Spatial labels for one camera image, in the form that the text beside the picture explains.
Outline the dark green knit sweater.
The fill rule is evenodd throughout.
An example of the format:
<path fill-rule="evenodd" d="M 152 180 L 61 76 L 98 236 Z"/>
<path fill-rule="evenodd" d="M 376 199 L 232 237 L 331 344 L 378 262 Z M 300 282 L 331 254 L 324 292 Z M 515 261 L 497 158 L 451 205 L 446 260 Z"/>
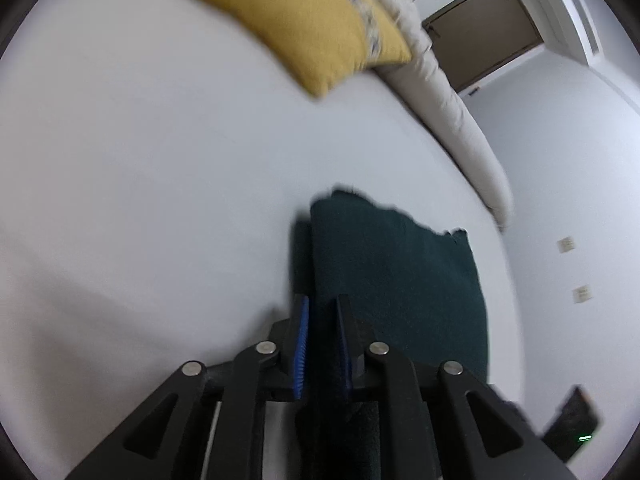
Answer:
<path fill-rule="evenodd" d="M 395 209 L 337 190 L 316 200 L 292 232 L 293 288 L 309 299 L 295 440 L 304 479 L 383 479 L 378 411 L 348 392 L 338 296 L 352 314 L 407 358 L 457 361 L 480 382 L 488 328 L 469 239 L 435 233 Z"/>

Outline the beige duvet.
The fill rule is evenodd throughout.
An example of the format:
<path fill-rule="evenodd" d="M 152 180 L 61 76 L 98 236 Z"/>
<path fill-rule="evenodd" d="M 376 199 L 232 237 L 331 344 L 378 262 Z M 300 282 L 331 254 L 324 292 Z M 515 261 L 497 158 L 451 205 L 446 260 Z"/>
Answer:
<path fill-rule="evenodd" d="M 498 228 L 505 230 L 514 216 L 509 180 L 484 132 L 440 68 L 416 5 L 411 0 L 374 1 L 390 16 L 411 51 L 409 63 L 382 65 L 378 74 L 442 144 Z"/>

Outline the ceiling air vent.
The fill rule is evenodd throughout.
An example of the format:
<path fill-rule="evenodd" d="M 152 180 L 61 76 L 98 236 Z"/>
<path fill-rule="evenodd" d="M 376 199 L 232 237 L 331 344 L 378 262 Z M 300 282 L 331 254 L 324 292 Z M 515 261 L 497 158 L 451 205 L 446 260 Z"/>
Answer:
<path fill-rule="evenodd" d="M 600 54 L 601 46 L 598 38 L 598 34 L 593 27 L 593 21 L 588 9 L 584 5 L 584 0 L 572 0 L 573 6 L 579 16 L 582 23 L 582 29 L 588 40 L 591 56 L 597 56 Z"/>

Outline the brown door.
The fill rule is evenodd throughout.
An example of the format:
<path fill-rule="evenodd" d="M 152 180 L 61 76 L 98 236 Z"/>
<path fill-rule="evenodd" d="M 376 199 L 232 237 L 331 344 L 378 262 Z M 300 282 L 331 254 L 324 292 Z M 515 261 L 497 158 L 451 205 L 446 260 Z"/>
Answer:
<path fill-rule="evenodd" d="M 542 44 L 522 0 L 454 0 L 422 26 L 457 92 Z"/>

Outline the yellow patterned cushion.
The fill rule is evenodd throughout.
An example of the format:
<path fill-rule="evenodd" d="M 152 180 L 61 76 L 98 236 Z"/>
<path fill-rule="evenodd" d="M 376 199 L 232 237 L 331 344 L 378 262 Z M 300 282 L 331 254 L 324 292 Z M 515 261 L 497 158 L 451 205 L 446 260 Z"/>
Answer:
<path fill-rule="evenodd" d="M 412 52 L 378 0 L 203 0 L 258 37 L 315 98 L 353 74 Z"/>

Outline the wall socket near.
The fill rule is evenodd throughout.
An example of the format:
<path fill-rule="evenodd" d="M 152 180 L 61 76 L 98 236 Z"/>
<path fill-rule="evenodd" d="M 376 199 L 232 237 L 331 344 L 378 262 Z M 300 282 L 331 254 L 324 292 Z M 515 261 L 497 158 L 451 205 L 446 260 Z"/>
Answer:
<path fill-rule="evenodd" d="M 588 285 L 582 285 L 573 290 L 575 304 L 582 304 L 592 298 L 592 292 Z"/>

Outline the wall socket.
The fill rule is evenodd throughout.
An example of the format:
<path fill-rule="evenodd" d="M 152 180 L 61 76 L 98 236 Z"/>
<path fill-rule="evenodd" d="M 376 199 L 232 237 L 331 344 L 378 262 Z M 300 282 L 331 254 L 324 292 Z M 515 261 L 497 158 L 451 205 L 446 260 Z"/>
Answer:
<path fill-rule="evenodd" d="M 592 292 L 588 285 L 582 285 L 573 290 L 575 304 L 582 304 L 592 298 Z"/>
<path fill-rule="evenodd" d="M 561 254 L 565 254 L 566 252 L 571 252 L 576 248 L 576 243 L 573 237 L 567 236 L 563 237 L 558 241 L 558 247 Z"/>

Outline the wall socket far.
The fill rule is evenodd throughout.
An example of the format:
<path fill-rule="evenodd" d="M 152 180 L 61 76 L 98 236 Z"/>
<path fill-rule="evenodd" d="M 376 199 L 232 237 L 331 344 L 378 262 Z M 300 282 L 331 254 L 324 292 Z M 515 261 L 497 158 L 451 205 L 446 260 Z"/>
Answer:
<path fill-rule="evenodd" d="M 566 252 L 571 252 L 576 248 L 576 243 L 573 237 L 567 236 L 563 237 L 558 241 L 558 247 L 561 254 L 565 254 Z"/>

